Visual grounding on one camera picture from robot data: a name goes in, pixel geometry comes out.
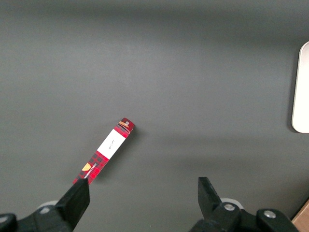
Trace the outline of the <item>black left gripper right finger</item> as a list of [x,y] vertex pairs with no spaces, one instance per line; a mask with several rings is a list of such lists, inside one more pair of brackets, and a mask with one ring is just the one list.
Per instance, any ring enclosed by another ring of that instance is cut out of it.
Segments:
[[207,177],[198,178],[198,204],[203,219],[191,232],[297,232],[298,229],[282,212],[259,209],[255,215],[236,201],[223,201]]

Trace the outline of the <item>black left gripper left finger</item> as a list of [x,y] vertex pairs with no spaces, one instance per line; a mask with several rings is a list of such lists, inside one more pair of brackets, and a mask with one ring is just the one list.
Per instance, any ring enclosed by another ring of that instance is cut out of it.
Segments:
[[39,207],[18,220],[13,213],[0,215],[2,232],[72,232],[90,203],[87,179],[79,179],[55,204]]

